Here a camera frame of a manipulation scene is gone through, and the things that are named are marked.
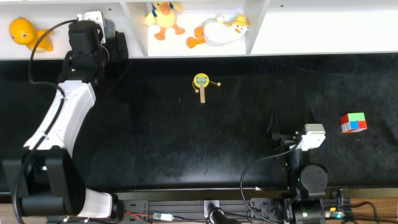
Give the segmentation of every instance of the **blue cube square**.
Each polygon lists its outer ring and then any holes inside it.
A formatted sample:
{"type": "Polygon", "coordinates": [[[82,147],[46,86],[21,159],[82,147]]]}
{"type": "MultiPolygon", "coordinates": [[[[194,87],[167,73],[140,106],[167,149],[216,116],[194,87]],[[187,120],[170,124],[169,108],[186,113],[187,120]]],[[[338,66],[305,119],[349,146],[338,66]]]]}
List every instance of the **blue cube square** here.
{"type": "Polygon", "coordinates": [[[350,121],[349,125],[351,126],[351,129],[359,129],[359,125],[357,121],[350,121]]]}

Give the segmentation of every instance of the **white duck plush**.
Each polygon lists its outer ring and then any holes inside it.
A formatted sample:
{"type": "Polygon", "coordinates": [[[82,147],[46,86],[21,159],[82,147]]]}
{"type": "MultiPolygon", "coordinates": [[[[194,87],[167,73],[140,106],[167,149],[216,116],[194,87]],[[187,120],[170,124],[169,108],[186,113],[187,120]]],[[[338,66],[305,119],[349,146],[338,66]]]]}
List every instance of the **white duck plush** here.
{"type": "Polygon", "coordinates": [[[226,45],[242,38],[248,28],[246,16],[242,14],[239,14],[231,23],[225,22],[223,16],[219,16],[217,19],[208,19],[203,26],[195,29],[196,38],[189,37],[187,45],[191,49],[204,43],[210,46],[226,45]]]}

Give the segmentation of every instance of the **colorful cube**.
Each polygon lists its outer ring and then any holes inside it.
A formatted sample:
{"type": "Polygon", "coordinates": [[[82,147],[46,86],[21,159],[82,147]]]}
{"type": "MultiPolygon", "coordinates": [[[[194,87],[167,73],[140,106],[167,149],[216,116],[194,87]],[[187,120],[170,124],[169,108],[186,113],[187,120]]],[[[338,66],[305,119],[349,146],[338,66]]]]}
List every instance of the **colorful cube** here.
{"type": "Polygon", "coordinates": [[[349,113],[340,118],[343,133],[360,132],[368,128],[364,113],[349,113]]]}

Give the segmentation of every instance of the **toy head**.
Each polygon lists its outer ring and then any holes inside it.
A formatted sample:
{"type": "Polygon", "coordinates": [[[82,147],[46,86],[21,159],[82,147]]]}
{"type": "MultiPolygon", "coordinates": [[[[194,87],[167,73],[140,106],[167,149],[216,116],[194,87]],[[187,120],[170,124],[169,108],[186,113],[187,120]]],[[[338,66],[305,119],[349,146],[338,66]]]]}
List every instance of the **toy head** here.
{"type": "Polygon", "coordinates": [[[11,23],[10,35],[15,43],[26,45],[35,41],[37,34],[33,24],[20,17],[11,23]]]}
{"type": "Polygon", "coordinates": [[[246,16],[239,14],[235,21],[232,22],[232,27],[239,34],[245,34],[249,29],[249,24],[246,20],[246,16]]]}
{"type": "Polygon", "coordinates": [[[209,85],[209,77],[204,73],[199,73],[193,78],[193,84],[195,84],[195,86],[198,88],[200,87],[200,85],[206,87],[209,85]]]}
{"type": "Polygon", "coordinates": [[[169,15],[170,11],[174,8],[171,2],[153,2],[152,7],[164,15],[169,15]]]}

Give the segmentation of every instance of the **black table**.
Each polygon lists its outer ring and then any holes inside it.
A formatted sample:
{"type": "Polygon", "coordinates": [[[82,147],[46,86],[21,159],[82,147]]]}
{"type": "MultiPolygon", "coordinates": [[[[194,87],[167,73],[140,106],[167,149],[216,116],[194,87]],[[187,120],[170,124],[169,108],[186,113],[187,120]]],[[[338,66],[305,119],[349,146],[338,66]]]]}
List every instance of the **black table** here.
{"type": "MultiPolygon", "coordinates": [[[[54,81],[61,64],[36,61],[34,77],[54,81]]],[[[396,54],[137,59],[88,113],[73,160],[92,189],[235,188],[248,163],[277,153],[265,139],[272,110],[286,134],[312,112],[326,140],[310,158],[328,169],[330,188],[396,187],[397,65],[396,54]],[[205,89],[204,105],[192,87],[200,72],[222,83],[205,89]],[[368,130],[342,134],[340,116],[352,112],[365,113],[368,130]]],[[[28,84],[27,62],[0,62],[0,81],[4,157],[38,128],[55,91],[28,84]]],[[[245,186],[285,189],[283,163],[254,166],[245,186]]]]}

